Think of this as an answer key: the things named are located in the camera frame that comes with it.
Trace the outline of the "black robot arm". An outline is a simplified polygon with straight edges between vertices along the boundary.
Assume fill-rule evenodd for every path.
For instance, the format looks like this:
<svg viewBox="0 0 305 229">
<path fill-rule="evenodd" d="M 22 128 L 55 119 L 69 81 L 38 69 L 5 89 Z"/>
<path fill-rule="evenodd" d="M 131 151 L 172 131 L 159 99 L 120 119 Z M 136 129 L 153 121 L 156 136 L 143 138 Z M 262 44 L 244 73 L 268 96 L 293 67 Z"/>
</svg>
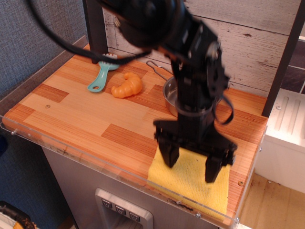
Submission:
<svg viewBox="0 0 305 229">
<path fill-rule="evenodd" d="M 196 19 L 181 0 L 102 0 L 119 20 L 123 37 L 148 52 L 171 60 L 177 85 L 177 120 L 156 120 L 155 138 L 163 160 L 173 167 L 180 148 L 205 155 L 205 181 L 234 163 L 235 143 L 215 127 L 216 107 L 225 99 L 229 78 L 222 66 L 217 36 Z"/>
</svg>

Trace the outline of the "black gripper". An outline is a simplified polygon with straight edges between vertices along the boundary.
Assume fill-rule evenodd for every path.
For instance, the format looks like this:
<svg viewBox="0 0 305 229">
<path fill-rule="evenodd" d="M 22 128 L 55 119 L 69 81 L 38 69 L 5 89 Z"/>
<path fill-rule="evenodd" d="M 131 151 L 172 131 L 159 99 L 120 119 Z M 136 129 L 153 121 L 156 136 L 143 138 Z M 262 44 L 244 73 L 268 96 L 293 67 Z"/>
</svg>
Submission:
<svg viewBox="0 0 305 229">
<path fill-rule="evenodd" d="M 214 126 L 214 115 L 200 117 L 179 115 L 176 121 L 155 120 L 155 139 L 165 164 L 172 168 L 179 158 L 179 148 L 208 156 L 205 181 L 214 183 L 222 166 L 233 165 L 237 145 L 221 135 Z"/>
</svg>

